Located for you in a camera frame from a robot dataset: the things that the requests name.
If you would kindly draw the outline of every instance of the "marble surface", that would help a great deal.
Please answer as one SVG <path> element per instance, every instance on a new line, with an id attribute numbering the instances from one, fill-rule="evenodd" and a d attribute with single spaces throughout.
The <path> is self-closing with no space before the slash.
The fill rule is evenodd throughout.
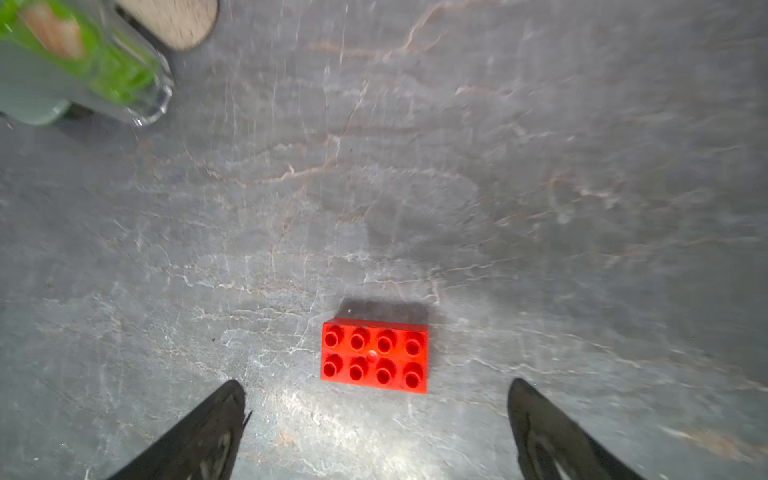
<path id="1" fill-rule="evenodd" d="M 0 124 L 0 476 L 225 379 L 233 477 L 520 478 L 524 376 L 645 478 L 768 472 L 765 2 L 222 0 L 169 114 Z M 320 382 L 340 307 L 429 394 Z"/>

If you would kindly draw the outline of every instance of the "red lego brick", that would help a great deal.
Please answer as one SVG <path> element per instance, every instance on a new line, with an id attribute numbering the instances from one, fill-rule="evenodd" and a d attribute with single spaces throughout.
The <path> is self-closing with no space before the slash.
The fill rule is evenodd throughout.
<path id="1" fill-rule="evenodd" d="M 429 327 L 335 318 L 323 324 L 320 379 L 427 393 Z"/>

